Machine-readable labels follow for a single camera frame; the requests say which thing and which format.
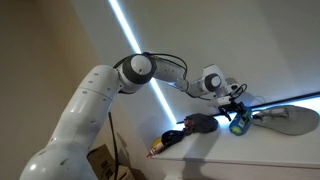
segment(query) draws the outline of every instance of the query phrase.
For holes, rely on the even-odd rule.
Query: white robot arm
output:
[[[192,97],[221,90],[217,98],[222,98],[229,92],[215,65],[206,67],[202,77],[191,83],[183,74],[179,65],[148,53],[128,56],[114,68],[96,66],[63,111],[47,146],[29,160],[20,179],[97,179],[86,157],[115,96],[119,91],[128,94],[138,91],[152,77]]]

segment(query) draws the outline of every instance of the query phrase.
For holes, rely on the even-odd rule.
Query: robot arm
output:
[[[77,88],[46,147],[29,160],[20,179],[97,179],[86,156],[116,94],[132,94],[152,77],[192,97],[228,87],[217,66],[206,67],[201,78],[189,83],[179,65],[150,54],[128,56],[114,68],[96,66]]]

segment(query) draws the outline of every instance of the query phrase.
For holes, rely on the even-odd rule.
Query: brown box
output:
[[[113,180],[115,163],[105,144],[90,151],[87,159],[99,180]],[[134,180],[134,177],[128,167],[119,166],[117,180]]]

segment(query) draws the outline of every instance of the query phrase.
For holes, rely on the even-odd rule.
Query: cardboard box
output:
[[[115,162],[106,145],[89,152],[87,159],[99,180],[113,180]],[[117,180],[134,180],[130,169],[119,166]]]

